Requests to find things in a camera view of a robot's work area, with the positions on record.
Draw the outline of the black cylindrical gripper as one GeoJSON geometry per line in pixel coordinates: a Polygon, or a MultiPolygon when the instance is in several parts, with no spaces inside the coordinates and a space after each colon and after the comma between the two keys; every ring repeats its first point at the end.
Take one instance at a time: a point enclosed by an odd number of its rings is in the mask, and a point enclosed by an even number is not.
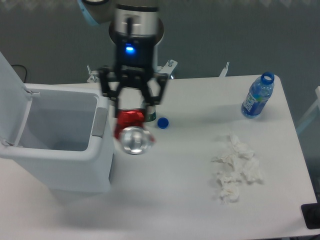
{"type": "Polygon", "coordinates": [[[113,102],[117,118],[122,88],[141,88],[141,108],[150,112],[162,103],[167,87],[167,74],[154,74],[155,36],[117,34],[115,45],[114,71],[109,66],[98,69],[102,95],[113,102]],[[117,83],[115,90],[111,83],[117,83]]]}

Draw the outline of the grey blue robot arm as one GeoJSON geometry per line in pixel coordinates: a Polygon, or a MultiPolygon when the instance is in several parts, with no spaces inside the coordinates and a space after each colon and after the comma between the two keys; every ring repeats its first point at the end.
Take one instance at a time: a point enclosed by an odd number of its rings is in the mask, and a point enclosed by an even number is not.
{"type": "Polygon", "coordinates": [[[97,24],[113,22],[115,60],[99,68],[103,96],[114,103],[119,117],[119,96],[123,88],[140,90],[145,107],[159,105],[169,79],[154,69],[154,47],[160,31],[156,0],[80,0],[86,18],[97,24]]]}

